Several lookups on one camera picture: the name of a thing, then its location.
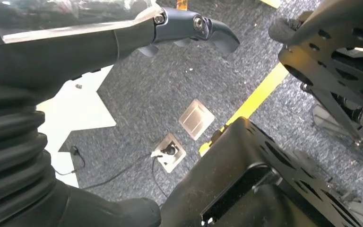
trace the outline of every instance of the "yellow tape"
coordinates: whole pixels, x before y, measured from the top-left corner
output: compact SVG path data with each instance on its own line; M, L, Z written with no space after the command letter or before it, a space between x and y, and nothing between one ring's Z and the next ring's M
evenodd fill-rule
M177 9L187 11L188 0L177 0Z
M286 68L279 63L273 70L265 77L261 84L254 90L254 92L247 98L247 100L240 106L240 108L233 114L227 121L226 125L233 123L239 117L249 118L251 114L267 99L267 97L282 83L289 72ZM203 156L209 149L211 142L203 144L199 153Z

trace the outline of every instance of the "screw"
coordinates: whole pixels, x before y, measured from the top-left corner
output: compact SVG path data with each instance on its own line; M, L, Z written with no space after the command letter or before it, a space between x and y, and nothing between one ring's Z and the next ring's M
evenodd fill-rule
M165 22L165 17L163 14L158 14L154 17L155 24L163 24Z
M201 32L204 29L204 21L199 16L196 16L194 18L193 25L194 25L194 29L197 30L197 31L199 31L199 32Z

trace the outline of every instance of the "plastic visor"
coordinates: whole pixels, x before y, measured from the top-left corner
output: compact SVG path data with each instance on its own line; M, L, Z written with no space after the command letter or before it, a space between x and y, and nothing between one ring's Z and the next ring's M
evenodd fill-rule
M5 43L129 27L162 12L156 0L0 0Z

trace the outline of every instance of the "gray carpet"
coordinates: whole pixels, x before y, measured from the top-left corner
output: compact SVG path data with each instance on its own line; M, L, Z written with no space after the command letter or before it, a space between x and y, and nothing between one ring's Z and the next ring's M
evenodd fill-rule
M175 2L158 1L169 7ZM296 17L319 2L284 0L275 10L258 0L190 0L190 10L228 24L240 38L240 48L225 55L203 43L192 43L188 48L164 44L156 57L135 52L115 65L98 93L115 118L116 127L74 131L66 141L67 146L77 145L86 159L86 167L77 172L80 187L116 174L150 153L171 132L188 154L171 174L158 163L155 166L159 184L170 194L199 159L199 147L277 64L280 45L268 37L270 23L278 17ZM178 123L194 98L216 117L197 141ZM299 89L299 82L289 76L251 120L282 148L307 152L342 188L363 200L363 165L353 162L353 155L339 140L312 126L314 104L314 99ZM151 165L152 159L146 158L116 180L90 191L110 201L148 197L161 204L165 196L153 181Z

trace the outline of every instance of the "electrical cable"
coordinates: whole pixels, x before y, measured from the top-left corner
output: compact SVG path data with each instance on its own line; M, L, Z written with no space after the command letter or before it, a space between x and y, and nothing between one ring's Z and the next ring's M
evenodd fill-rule
M93 184L91 186L88 186L88 187L85 187L85 188L82 188L82 189L84 189L84 190L91 189L91 188L95 188L95 187L104 185L106 183L109 183L109 182L113 181L114 179L116 179L118 176L122 175L127 170L131 169L135 164L137 164L139 161L145 159L148 156L151 156L151 153L139 157L136 161L134 161L133 163L131 163L130 165L128 165L126 168L122 169L120 172L118 172L116 175L114 175L113 177L109 178L108 180L106 180L104 182L101 182L101 183Z
M168 198L168 196L166 195L166 193L162 190L161 186L159 186L158 182L156 181L156 178L155 178L155 174L154 174L154 166L155 166L155 160L158 159L158 156L154 157L154 160L152 162L152 169L151 169L151 173L152 173L152 177L154 178L154 182L156 184L156 186L159 188L159 190L161 190L162 194Z
M75 153L74 153L73 155L74 155L74 156L79 156L79 157L80 157L81 161L83 162L83 164L81 165L81 167L79 167L79 168L77 168L77 169L74 169L74 170L72 170L72 171L70 171L70 172L68 172L68 173L65 173L65 174L62 174L62 173L58 172L57 170L55 170L55 172L56 172L57 174L59 174L59 175L61 175L61 176L66 176L66 175L69 175L69 174L73 174L73 173L77 172L78 170L80 170L80 169L82 169L82 168L86 167L86 161L84 160L83 156L80 154L80 152L78 151L78 149L75 151Z

